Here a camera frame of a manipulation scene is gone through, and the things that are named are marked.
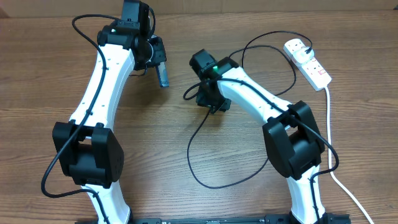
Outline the Samsung Galaxy smartphone blue screen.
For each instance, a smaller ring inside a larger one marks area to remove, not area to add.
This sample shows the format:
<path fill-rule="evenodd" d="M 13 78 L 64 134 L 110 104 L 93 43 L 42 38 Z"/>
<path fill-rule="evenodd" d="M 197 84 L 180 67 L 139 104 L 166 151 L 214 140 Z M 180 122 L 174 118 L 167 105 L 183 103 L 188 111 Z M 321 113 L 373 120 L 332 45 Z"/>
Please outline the Samsung Galaxy smartphone blue screen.
<path fill-rule="evenodd" d="M 167 69 L 165 66 L 165 62 L 160 62 L 159 65 L 155 67 L 157 72 L 157 77 L 159 80 L 159 86 L 161 88 L 169 87 L 169 78 L 167 75 Z"/>

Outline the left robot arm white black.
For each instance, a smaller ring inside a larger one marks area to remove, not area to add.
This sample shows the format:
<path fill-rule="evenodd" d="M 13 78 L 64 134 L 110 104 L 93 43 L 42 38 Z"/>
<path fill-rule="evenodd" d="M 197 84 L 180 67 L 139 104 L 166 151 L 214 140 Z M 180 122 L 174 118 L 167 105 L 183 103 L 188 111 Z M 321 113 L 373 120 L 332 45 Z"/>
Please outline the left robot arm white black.
<path fill-rule="evenodd" d="M 57 154 L 41 182 L 44 195 L 50 171 L 60 163 L 80 192 L 89 195 L 97 213 L 95 223 L 132 223 L 119 179 L 124 151 L 113 133 L 114 119 L 124 85 L 137 71 L 154 68 L 159 85 L 169 86 L 162 39 L 154 34 L 153 9 L 142 1 L 124 1 L 120 18 L 98 32 L 91 44 L 97 49 L 96 64 L 80 104 L 66 123 L 57 122 L 52 137 Z"/>

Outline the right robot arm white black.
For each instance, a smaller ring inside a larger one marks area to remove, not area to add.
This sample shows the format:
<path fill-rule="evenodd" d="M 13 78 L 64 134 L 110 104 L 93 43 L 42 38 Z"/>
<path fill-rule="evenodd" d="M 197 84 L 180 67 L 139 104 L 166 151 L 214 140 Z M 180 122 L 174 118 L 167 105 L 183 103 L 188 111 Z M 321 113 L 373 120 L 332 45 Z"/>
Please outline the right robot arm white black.
<path fill-rule="evenodd" d="M 200 82 L 193 96 L 210 113 L 229 110 L 236 103 L 261 126 L 269 162 L 288 181 L 296 223 L 324 223 L 318 176 L 326 141 L 310 107 L 292 104 L 265 90 L 229 57 L 220 61 L 206 50 L 195 53 L 189 65 Z"/>

